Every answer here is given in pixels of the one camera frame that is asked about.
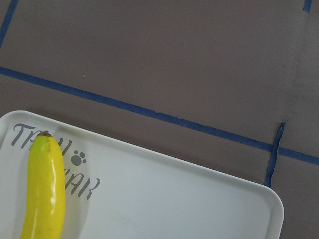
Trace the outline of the white bear tray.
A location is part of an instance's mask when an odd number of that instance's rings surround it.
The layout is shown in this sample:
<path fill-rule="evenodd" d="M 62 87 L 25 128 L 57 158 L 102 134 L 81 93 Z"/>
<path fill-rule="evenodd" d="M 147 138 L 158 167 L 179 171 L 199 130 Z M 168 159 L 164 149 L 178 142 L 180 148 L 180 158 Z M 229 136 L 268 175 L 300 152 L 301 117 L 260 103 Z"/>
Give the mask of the white bear tray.
<path fill-rule="evenodd" d="M 46 130 L 64 157 L 64 239 L 277 239 L 270 188 L 27 111 L 0 119 L 0 236 L 23 225 L 29 148 Z"/>

